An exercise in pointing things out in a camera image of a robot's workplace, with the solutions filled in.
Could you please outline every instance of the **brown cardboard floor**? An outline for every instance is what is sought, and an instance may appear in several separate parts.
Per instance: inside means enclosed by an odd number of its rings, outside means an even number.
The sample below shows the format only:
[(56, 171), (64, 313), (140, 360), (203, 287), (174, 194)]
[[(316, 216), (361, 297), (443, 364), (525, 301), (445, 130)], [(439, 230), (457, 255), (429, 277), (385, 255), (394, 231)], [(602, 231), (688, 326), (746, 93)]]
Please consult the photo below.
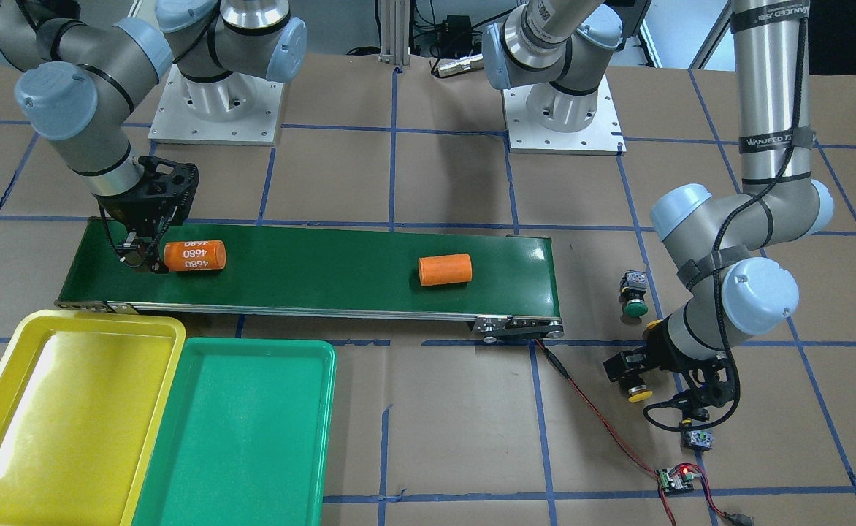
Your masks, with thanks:
[[(200, 167), (191, 217), (554, 238), (566, 335), (552, 343), (582, 389), (649, 463), (694, 462), (606, 382), (603, 359), (642, 325), (621, 320), (619, 277), (649, 266), (643, 322), (687, 293), (649, 208), (683, 183), (735, 191), (732, 74), (612, 69), (623, 157), (509, 153), (483, 74), (437, 80), (424, 60), (309, 56), (277, 149), (158, 146)], [(95, 207), (12, 99), (0, 67), (0, 356), (18, 321), (50, 307)], [(759, 526), (856, 524), (856, 79), (813, 77), (815, 177), (836, 199), (818, 235), (768, 249), (802, 291), (793, 324), (736, 350), (738, 413), (703, 457), (719, 505)], [(147, 150), (158, 93), (127, 133)], [(464, 324), (178, 316), (191, 335), (330, 340), (338, 350), (324, 524), (667, 524), (649, 477), (528, 346), (485, 346)], [(658, 397), (671, 376), (651, 375)], [(712, 522), (701, 492), (681, 524)]]

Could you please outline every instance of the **orange battery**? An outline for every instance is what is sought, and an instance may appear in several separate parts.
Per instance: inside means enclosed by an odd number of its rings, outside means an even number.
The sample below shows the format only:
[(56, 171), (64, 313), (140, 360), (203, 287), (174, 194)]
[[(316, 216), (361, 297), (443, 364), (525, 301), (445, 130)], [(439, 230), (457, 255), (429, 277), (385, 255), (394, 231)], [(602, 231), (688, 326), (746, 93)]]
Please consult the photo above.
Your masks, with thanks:
[(435, 284), (467, 283), (474, 277), (470, 254), (419, 257), (419, 281), (421, 286)]
[(165, 267), (172, 272), (220, 270), (227, 266), (227, 249), (221, 240), (165, 243)]

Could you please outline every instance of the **green conveyor belt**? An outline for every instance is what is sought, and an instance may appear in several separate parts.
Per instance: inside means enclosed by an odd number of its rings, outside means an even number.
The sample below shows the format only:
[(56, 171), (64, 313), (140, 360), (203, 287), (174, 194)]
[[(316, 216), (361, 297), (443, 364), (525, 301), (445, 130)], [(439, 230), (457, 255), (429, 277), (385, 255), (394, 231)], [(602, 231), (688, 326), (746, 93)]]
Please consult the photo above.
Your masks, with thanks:
[[(111, 222), (115, 239), (125, 230)], [(221, 272), (138, 273), (115, 258), (103, 224), (88, 222), (58, 305), (137, 310), (465, 319), (478, 314), (559, 320), (551, 240), (185, 224), (171, 240), (222, 240)], [(468, 253), (470, 283), (422, 287), (418, 259)]]

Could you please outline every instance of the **yellow button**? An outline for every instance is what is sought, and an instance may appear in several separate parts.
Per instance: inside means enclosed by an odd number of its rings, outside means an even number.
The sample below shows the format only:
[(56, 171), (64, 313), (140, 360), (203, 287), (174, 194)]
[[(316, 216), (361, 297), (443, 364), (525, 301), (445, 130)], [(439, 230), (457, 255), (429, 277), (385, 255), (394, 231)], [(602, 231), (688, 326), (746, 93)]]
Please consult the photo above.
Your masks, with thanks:
[(645, 390), (645, 392), (635, 393), (633, 396), (629, 397), (629, 402), (636, 403), (642, 402), (642, 400), (648, 400), (652, 395), (655, 394), (651, 390)]

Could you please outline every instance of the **metal base plate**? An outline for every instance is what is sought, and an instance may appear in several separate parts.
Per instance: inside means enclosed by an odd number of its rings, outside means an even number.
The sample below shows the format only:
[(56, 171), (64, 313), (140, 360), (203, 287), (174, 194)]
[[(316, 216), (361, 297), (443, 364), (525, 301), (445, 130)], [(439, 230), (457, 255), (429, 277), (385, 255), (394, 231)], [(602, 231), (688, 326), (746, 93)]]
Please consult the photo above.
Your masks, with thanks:
[(515, 153), (577, 153), (582, 156), (615, 156), (626, 153), (619, 118), (606, 76), (598, 88), (600, 102), (591, 126), (562, 133), (546, 129), (530, 116), (525, 100), (532, 86), (502, 90), (505, 126), (509, 131), (509, 150)]
[(148, 139), (170, 144), (275, 146), (285, 86), (258, 77), (244, 75), (244, 78), (254, 83), (258, 97), (251, 112), (234, 121), (206, 121), (187, 108), (182, 96), (184, 77), (178, 66), (172, 66)]

